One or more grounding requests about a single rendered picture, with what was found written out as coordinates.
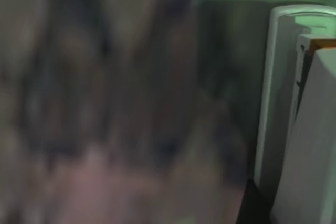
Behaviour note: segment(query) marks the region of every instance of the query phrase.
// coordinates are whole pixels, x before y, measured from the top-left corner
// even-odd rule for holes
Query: blurry figure
[[[190,0],[50,0],[43,34],[16,87],[7,222],[235,223],[246,150],[198,90]]]

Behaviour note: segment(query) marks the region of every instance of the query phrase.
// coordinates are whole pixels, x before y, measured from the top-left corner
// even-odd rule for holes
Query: white curved edge
[[[259,117],[259,129],[257,139],[257,151],[254,168],[254,181],[260,186],[261,171],[263,168],[263,157],[265,148],[265,137],[268,121],[268,107],[275,57],[275,45],[277,40],[279,18],[283,16],[293,16],[303,13],[320,13],[323,15],[336,16],[336,8],[323,5],[288,5],[275,7],[270,14],[269,29],[267,36],[266,59],[264,67],[264,80],[262,85],[261,108]]]

